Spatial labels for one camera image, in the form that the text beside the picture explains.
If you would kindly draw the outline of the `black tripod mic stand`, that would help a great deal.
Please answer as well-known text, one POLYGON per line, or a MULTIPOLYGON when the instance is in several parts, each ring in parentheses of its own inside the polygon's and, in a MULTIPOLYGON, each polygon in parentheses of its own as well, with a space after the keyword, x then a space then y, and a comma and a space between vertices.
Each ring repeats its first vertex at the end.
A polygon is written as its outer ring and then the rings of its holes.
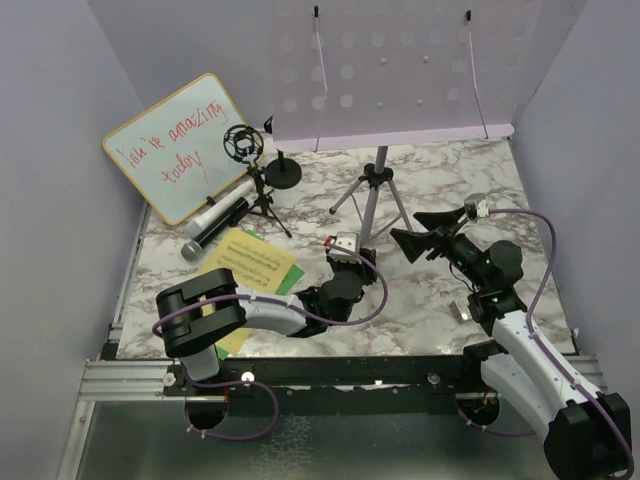
POLYGON ((276 221, 285 235, 291 238, 291 232, 271 208, 274 203, 273 191, 265 191, 266 168, 258 165, 264 150, 264 139, 261 133, 250 125, 236 124, 225 132, 222 143, 227 156, 246 167, 246 173, 255 186, 257 198, 244 210, 243 216, 250 214, 276 221))

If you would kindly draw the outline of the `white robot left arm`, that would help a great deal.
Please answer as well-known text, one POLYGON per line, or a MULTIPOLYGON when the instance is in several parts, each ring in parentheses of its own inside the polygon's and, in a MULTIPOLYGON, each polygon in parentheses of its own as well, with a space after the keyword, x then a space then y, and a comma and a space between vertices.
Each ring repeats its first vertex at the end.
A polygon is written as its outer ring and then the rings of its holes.
POLYGON ((258 292, 238 283, 228 268, 218 268, 168 288, 156 296, 159 320, 152 332, 165 353, 186 370, 186 382, 206 395, 220 385, 222 360, 216 343, 240 328, 268 330, 285 337, 309 338, 347 323, 364 288, 378 279, 376 251, 361 248, 338 260, 346 249, 326 251, 333 277, 291 295, 258 292))

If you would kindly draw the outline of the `lilac music stand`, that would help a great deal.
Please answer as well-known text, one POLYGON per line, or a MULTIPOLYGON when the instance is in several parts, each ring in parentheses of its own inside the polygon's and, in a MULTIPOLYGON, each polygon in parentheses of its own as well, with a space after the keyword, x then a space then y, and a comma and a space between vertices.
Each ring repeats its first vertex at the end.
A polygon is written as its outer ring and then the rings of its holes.
POLYGON ((306 235, 394 248, 418 211, 524 201, 508 142, 537 1, 269 1, 273 141, 306 235))

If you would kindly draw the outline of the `black condenser microphone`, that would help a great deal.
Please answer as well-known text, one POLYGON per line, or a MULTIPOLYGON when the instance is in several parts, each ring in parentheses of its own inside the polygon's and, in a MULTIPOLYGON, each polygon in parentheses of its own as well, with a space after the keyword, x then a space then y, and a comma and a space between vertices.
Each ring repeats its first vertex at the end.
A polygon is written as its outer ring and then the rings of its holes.
POLYGON ((235 226, 249 208, 246 198, 236 200, 232 206, 218 217, 201 234, 191 238, 181 247, 181 255, 187 261, 195 261, 199 258, 204 248, 225 228, 235 226))

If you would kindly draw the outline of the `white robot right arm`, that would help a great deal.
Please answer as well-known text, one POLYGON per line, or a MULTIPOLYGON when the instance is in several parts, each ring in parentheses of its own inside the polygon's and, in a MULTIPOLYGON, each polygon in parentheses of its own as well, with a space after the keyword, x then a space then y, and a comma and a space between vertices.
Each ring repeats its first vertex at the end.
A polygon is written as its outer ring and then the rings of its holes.
POLYGON ((537 326, 534 307, 515 290, 524 275, 520 247, 499 240, 480 249, 462 233, 469 221, 489 214, 477 207, 419 212, 414 217, 424 231, 391 231, 409 262, 444 258, 474 287, 471 317, 496 347, 460 365, 461 383, 472 391, 488 386, 506 399, 541 440, 557 478, 631 478, 629 406, 586 379, 537 326))

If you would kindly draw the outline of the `white handheld microphone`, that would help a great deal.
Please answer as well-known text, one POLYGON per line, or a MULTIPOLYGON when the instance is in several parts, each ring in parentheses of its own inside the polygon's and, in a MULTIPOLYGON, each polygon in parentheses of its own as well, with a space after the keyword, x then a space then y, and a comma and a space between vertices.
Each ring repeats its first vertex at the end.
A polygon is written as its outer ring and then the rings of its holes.
POLYGON ((232 206, 236 200, 246 197, 253 188, 254 183, 251 180, 246 180, 224 198, 217 201, 213 206, 210 206, 207 211, 195 216, 188 222, 186 227, 186 231, 189 236, 191 238, 197 237, 207 227, 209 227, 214 220, 220 217, 227 208, 232 206))

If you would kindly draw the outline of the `black round-base mic stand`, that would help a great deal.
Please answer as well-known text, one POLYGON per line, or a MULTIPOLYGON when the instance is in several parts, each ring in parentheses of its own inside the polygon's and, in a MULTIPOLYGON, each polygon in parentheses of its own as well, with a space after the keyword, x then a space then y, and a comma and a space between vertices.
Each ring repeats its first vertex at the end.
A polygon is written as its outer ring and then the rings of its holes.
POLYGON ((286 157, 280 149, 276 152, 276 159, 264 167, 265 182, 274 189, 291 189, 302 179, 301 167, 295 160, 286 157))

